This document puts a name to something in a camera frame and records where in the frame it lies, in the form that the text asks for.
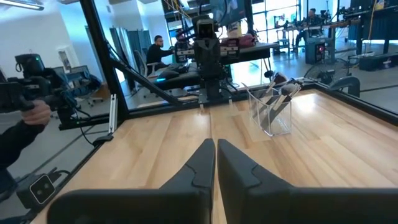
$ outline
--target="gray floor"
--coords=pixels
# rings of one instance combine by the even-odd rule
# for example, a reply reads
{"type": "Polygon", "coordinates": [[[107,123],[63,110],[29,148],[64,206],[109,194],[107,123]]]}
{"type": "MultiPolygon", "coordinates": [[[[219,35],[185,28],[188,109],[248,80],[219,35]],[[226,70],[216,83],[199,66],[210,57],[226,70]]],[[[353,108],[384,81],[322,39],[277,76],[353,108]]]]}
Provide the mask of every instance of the gray floor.
{"type": "MultiPolygon", "coordinates": [[[[348,47],[349,44],[339,42],[341,48],[348,47]]],[[[391,45],[392,50],[397,50],[398,46],[391,45]]],[[[382,45],[373,44],[372,50],[380,52],[382,45]]],[[[349,52],[337,55],[346,59],[349,52]]],[[[282,72],[288,77],[297,78],[305,75],[305,72],[311,65],[305,64],[305,56],[303,53],[299,54],[282,54],[280,56],[271,57],[272,69],[282,72]]],[[[240,84],[245,83],[248,86],[267,83],[268,80],[262,77],[265,72],[265,66],[262,60],[253,62],[244,62],[234,64],[232,66],[233,81],[240,84]]],[[[378,72],[364,72],[357,68],[352,68],[351,72],[361,81],[361,89],[368,90],[372,88],[380,88],[384,86],[391,86],[398,84],[398,68],[390,68],[378,72]]],[[[173,95],[182,95],[184,91],[173,90],[173,95]]],[[[398,87],[386,88],[376,91],[365,91],[361,94],[361,98],[378,105],[383,108],[398,112],[398,87]]],[[[153,94],[149,94],[148,90],[139,90],[134,96],[126,95],[127,105],[130,109],[137,108],[144,103],[160,101],[153,94]]],[[[91,115],[109,113],[109,100],[97,103],[93,108],[90,108],[82,103],[83,109],[91,115]]],[[[0,131],[4,131],[7,127],[12,126],[20,119],[19,113],[2,114],[0,115],[0,131]]],[[[23,150],[19,160],[8,168],[9,172],[14,178],[22,177],[35,171],[35,174],[42,174],[50,171],[54,167],[58,169],[72,170],[76,165],[93,149],[85,139],[81,136],[79,129],[72,129],[67,131],[58,130],[59,121],[53,119],[47,126],[45,131],[40,134],[37,139],[23,150]]],[[[91,128],[88,132],[106,131],[108,124],[97,125],[91,128]]],[[[106,133],[88,134],[87,137],[93,141],[99,136],[106,133]]],[[[26,210],[18,198],[13,195],[10,199],[0,203],[0,219],[6,217],[13,217],[16,215],[23,215],[26,210]]]]}

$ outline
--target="camera rig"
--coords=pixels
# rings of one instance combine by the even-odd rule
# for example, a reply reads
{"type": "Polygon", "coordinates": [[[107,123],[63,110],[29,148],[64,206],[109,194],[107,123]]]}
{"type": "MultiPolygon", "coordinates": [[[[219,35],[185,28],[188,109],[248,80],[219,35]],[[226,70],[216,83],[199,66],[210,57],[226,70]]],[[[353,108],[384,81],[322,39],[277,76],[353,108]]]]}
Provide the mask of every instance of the camera rig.
{"type": "Polygon", "coordinates": [[[192,27],[177,34],[177,38],[179,38],[191,30],[195,32],[175,44],[174,54],[177,63],[188,62],[190,57],[195,59],[198,74],[201,78],[201,86],[204,87],[200,94],[200,101],[223,98],[225,96],[223,92],[228,92],[231,95],[228,87],[220,84],[220,80],[227,80],[226,70],[221,63],[221,58],[239,57],[239,39],[228,39],[220,43],[215,34],[219,25],[208,15],[194,17],[192,22],[192,27]],[[193,46],[188,44],[188,39],[191,38],[194,39],[193,46]]]}
{"type": "Polygon", "coordinates": [[[101,81],[93,75],[81,74],[85,84],[70,88],[66,76],[45,68],[38,54],[18,55],[15,59],[16,70],[23,72],[24,77],[12,77],[0,83],[0,113],[31,110],[33,100],[43,100],[52,111],[57,111],[61,123],[76,121],[73,117],[77,106],[75,97],[87,95],[101,86],[101,81]]]}

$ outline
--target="ceiling light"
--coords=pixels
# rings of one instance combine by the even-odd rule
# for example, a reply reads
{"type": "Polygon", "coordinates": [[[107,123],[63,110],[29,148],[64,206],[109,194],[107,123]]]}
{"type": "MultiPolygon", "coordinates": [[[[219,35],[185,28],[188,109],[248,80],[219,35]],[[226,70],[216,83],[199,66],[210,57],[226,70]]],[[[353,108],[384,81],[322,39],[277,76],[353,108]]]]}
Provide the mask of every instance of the ceiling light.
{"type": "Polygon", "coordinates": [[[8,6],[16,6],[16,7],[23,7],[25,9],[34,9],[34,10],[43,10],[43,6],[27,4],[24,2],[17,2],[17,1],[10,1],[10,0],[0,0],[0,4],[6,4],[8,6]]]}

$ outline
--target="black sleeve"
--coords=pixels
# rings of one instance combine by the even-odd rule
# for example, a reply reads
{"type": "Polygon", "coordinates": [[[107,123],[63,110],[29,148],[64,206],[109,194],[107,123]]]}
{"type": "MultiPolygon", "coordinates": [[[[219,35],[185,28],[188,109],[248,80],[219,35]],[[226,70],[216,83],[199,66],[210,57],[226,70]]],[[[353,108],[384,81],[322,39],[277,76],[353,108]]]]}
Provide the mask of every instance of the black sleeve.
{"type": "Polygon", "coordinates": [[[17,161],[21,151],[35,140],[44,127],[44,125],[29,126],[20,121],[2,133],[0,135],[0,170],[17,161]]]}

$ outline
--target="wooden tabletop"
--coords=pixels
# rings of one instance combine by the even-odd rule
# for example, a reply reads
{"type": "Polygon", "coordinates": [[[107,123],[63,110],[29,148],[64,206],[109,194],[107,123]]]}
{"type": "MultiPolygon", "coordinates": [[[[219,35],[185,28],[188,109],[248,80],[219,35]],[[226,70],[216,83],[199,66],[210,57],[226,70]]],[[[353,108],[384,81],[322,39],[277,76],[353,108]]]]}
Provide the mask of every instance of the wooden tabletop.
{"type": "MultiPolygon", "coordinates": [[[[397,187],[398,129],[316,90],[292,103],[292,133],[268,137],[247,101],[125,121],[60,194],[76,189],[156,189],[206,138],[227,139],[296,186],[397,187]]],[[[215,175],[213,223],[226,223],[215,175]]],[[[46,223],[47,208],[34,220],[46,223]]]]}

